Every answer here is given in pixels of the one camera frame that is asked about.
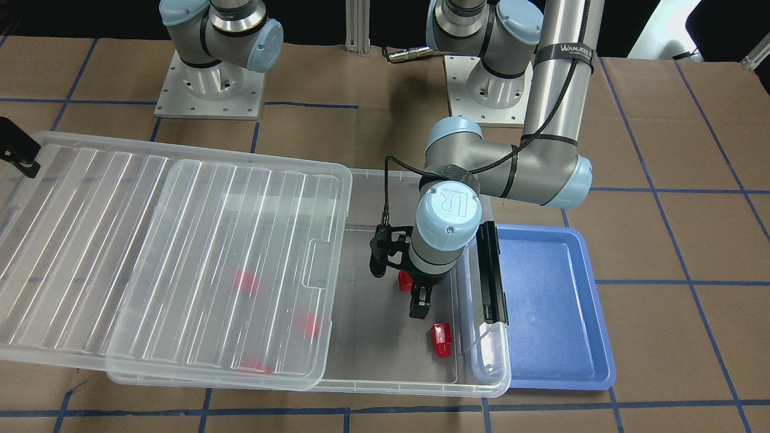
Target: light blue joint cap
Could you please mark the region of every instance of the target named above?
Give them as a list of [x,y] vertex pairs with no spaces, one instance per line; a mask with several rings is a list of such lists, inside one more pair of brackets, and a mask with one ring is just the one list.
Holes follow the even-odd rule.
[[434,32],[436,31],[434,28],[436,22],[436,20],[434,20],[434,10],[436,10],[436,0],[430,0],[430,5],[428,5],[428,20],[425,23],[425,43],[434,51],[440,51],[436,45],[436,36],[434,35]]
[[251,47],[246,69],[254,72],[267,72],[278,61],[283,46],[283,27],[274,19],[269,19],[259,31],[254,46]]
[[455,180],[433,185],[417,205],[417,230],[425,243],[439,251],[455,251],[468,245],[480,222],[478,195]]
[[430,136],[428,137],[428,146],[425,148],[425,153],[436,141],[443,139],[445,136],[450,136],[455,133],[474,133],[479,138],[484,138],[481,135],[481,126],[471,119],[463,116],[444,117],[434,125],[430,130]]
[[545,203],[544,206],[560,207],[561,209],[576,207],[585,200],[593,180],[594,175],[591,173],[591,161],[578,155],[577,165],[575,165],[575,170],[572,171],[570,179],[564,184],[559,194],[556,194],[556,197],[551,199],[550,202]]
[[497,17],[503,27],[527,45],[537,45],[543,28],[543,12],[528,0],[500,0]]
[[163,25],[172,27],[195,18],[209,6],[209,0],[160,0]]

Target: red object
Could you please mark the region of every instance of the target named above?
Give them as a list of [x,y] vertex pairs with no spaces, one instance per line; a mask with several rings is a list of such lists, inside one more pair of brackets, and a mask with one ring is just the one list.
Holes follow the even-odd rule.
[[238,363],[238,368],[240,370],[259,370],[263,371],[267,374],[272,374],[273,369],[268,367],[267,365],[257,361],[256,359],[252,359],[249,357],[242,358],[240,362]]
[[412,277],[405,270],[398,271],[398,287],[402,292],[412,290]]
[[307,314],[307,322],[305,322],[305,335],[310,337],[311,340],[315,340],[318,335],[318,321],[316,316],[311,313]]
[[452,355],[452,328],[449,324],[435,324],[430,329],[430,338],[433,340],[438,357]]
[[294,324],[299,327],[304,327],[305,335],[310,337],[311,340],[315,340],[318,335],[318,329],[320,324],[313,313],[297,314],[294,316]]
[[236,272],[235,287],[245,294],[254,294],[259,287],[259,280],[250,272],[238,270]]

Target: metal mounting plate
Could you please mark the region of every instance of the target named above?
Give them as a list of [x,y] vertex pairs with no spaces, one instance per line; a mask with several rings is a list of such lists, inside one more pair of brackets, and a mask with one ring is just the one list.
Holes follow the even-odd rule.
[[452,116],[465,116],[482,126],[521,128],[527,113],[530,87],[532,83],[532,65],[524,72],[524,94],[519,102],[509,109],[491,109],[482,106],[470,97],[465,87],[470,71],[479,62],[478,57],[465,55],[444,56],[444,70],[447,73],[447,93]]
[[187,89],[182,60],[174,52],[155,107],[155,116],[173,119],[256,120],[262,108],[265,74],[252,71],[245,73],[243,85],[230,97],[201,99]]

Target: black cable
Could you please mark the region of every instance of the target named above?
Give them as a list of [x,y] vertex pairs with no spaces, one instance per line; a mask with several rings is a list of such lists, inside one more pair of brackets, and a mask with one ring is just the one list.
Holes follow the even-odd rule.
[[419,174],[421,176],[427,176],[434,179],[443,179],[443,180],[449,180],[446,176],[441,176],[440,174],[436,173],[430,173],[427,171],[416,169],[409,164],[401,161],[400,159],[396,158],[395,156],[388,155],[385,157],[385,206],[383,207],[383,216],[381,220],[382,225],[387,225],[390,221],[390,204],[388,203],[388,194],[387,194],[387,179],[388,179],[388,162],[393,161],[394,163],[402,166],[403,168],[411,171],[412,173]]
[[[583,7],[583,18],[581,20],[581,27],[580,32],[577,35],[577,42],[583,43],[585,39],[585,32],[586,28],[588,26],[588,11],[591,7],[591,0],[585,0],[585,4]],[[519,152],[524,150],[527,146],[529,146],[530,143],[535,141],[537,138],[540,137],[540,134],[545,131],[545,129],[548,127],[548,125],[551,123],[551,120],[556,116],[556,112],[559,110],[559,107],[561,106],[561,101],[564,99],[564,95],[567,94],[567,89],[569,89],[570,83],[572,82],[572,76],[574,75],[575,69],[578,66],[578,60],[572,59],[570,62],[570,69],[567,71],[567,77],[564,79],[564,84],[561,87],[561,91],[559,92],[559,96],[556,98],[556,102],[554,103],[554,107],[551,109],[551,112],[548,113],[548,117],[545,119],[543,124],[540,126],[540,128],[537,128],[537,131],[530,136],[530,138],[523,141],[518,147],[511,150],[510,153],[508,153],[506,156],[503,156],[502,158],[498,159],[497,161],[487,164],[486,166],[479,167],[477,169],[473,169],[470,172],[473,174],[482,173],[488,170],[492,170],[493,168],[499,166],[502,163],[505,163],[509,159],[513,158],[514,156],[518,155]]]

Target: black clamp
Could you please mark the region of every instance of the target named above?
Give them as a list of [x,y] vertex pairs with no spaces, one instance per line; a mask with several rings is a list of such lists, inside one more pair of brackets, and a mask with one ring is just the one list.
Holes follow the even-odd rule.
[[0,117],[0,159],[13,164],[30,179],[40,170],[35,158],[40,145],[10,119]]
[[[430,294],[433,287],[440,283],[449,273],[430,275],[417,269],[409,258],[408,237],[412,236],[412,226],[391,227],[390,224],[380,224],[374,229],[374,237],[369,242],[372,254],[369,257],[369,271],[376,278],[382,278],[388,267],[404,270],[412,278],[411,295],[409,303],[409,317],[424,320],[430,310]],[[401,233],[393,240],[394,233]],[[396,253],[401,253],[401,261],[394,263],[389,260]]]
[[[414,266],[409,258],[408,238],[411,237],[412,230],[412,226],[378,225],[374,229],[374,237],[369,242],[369,247],[372,250],[369,258],[369,271],[377,278],[384,276],[388,267],[408,272],[412,278],[409,317],[425,319],[430,310],[430,293],[434,285],[440,283],[449,271],[441,275],[430,275]],[[393,240],[394,233],[400,233],[395,240]],[[497,240],[497,228],[493,221],[487,221],[479,226],[476,232],[476,241],[484,321],[488,324],[497,322],[508,324],[508,309],[500,270],[500,244]],[[401,253],[400,263],[389,260],[396,253]]]
[[505,301],[503,278],[500,269],[500,241],[493,221],[479,226],[476,232],[481,278],[481,303],[484,321],[488,324],[508,324],[508,305]]
[[594,54],[595,51],[588,45],[580,42],[562,42],[559,44],[547,45],[537,49],[534,55],[532,66],[540,62],[553,59],[577,59],[591,67],[591,73],[594,73]]

